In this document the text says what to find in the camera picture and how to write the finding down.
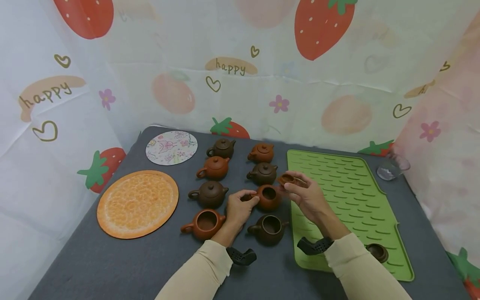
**beige sleeve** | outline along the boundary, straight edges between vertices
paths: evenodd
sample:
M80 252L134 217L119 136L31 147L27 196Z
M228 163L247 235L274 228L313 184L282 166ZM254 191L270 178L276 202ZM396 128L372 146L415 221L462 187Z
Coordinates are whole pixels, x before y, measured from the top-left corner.
M411 300L355 234L336 240L325 251L325 257L349 300Z
M230 275L232 264L224 246L206 240L167 281L155 300L212 300Z

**teapot lid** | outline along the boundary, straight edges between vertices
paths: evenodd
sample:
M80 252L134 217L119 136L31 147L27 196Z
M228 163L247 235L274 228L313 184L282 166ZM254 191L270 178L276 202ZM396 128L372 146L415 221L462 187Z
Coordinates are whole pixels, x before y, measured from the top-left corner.
M215 142L215 148L225 150L230 147L230 141L227 139L218 139Z
M271 148L273 148L272 144L267 144L267 143L259 143L257 144L257 150L260 153L269 153Z
M223 185L217 181L207 181L200 187L200 194L207 198L215 198L223 193Z
M275 171L274 167L269 163L260 163L257 167L258 171L263 175L270 175Z
M228 163L226 158L222 158L219 156L212 156L211 158L207 159L205 162L205 167L210 168L213 170L219 170Z

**brown teapot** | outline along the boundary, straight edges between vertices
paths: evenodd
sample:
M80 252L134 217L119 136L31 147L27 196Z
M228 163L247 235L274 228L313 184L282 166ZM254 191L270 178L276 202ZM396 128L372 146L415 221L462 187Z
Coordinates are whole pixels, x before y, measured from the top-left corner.
M209 240L220 230L224 222L225 216L221 216L213 209L204 209L193 217L191 223L182 226L180 231L183 233L193 232L193 235L199 240Z
M259 163L248 172L247 179L252 180L257 185L272 184L276 178L276 169L278 166L269 163Z
M219 156L213 156L207 159L204 163L204 167L198 170L197 177L212 180L221 180L228 172L228 162L230 158L222 158Z
M213 147L207 149L207 156L219 156L223 158L232 158L233 156L233 146L235 145L235 140L229 141L225 138L218 139L215 142Z
M273 159L273 144L258 143L248 154L248 160L255 163L270 163Z
M190 199L195 199L205 208L217 208L222 205L228 188L224 188L220 182L207 181L198 190L188 193Z
M248 227L247 231L255 235L259 243L265 246L273 246L282 240L287 225L287 221L282 222L274 215L264 215L258 219L256 225Z
M257 206L266 212L274 211L282 202L282 196L271 184L265 184L257 189L257 193L253 195L245 195L241 198L242 201L248 201L253 197L258 196L260 201Z

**orange round placemat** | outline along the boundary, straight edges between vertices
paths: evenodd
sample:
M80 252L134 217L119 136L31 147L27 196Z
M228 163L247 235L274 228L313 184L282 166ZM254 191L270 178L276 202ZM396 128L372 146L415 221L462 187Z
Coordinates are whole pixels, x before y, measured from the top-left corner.
M113 183L102 195L96 218L100 227L119 239L135 239L162 226L173 214L179 189L169 175L139 171Z

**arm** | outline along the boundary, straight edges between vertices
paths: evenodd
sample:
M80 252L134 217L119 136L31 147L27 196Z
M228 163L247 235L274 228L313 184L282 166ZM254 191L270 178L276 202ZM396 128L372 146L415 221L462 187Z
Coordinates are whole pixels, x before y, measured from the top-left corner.
M308 188L285 184L288 197L324 237L334 240L325 252L328 265L340 279L349 300L411 300L398 281L365 249L358 237L336 216L320 186L306 175L288 171Z
M200 249L163 286L155 300L212 300L217 289L230 275L232 260L227 254L260 200L253 197L242 202L240 198L255 191L243 190L228 197L227 219L211 240Z

